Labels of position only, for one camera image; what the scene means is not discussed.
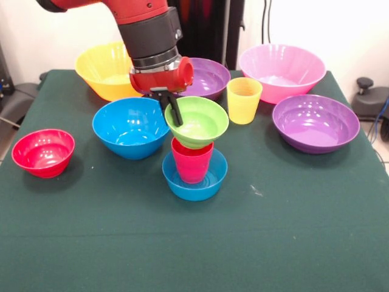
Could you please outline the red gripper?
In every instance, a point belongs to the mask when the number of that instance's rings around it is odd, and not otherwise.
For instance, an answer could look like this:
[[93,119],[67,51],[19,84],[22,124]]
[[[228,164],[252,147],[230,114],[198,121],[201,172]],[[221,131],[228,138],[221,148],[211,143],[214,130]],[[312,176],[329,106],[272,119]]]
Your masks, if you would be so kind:
[[137,70],[132,68],[129,78],[133,88],[145,94],[144,97],[157,100],[164,109],[170,105],[175,126],[182,126],[183,120],[178,102],[171,92],[185,91],[193,83],[193,65],[188,57],[178,57],[161,67]]

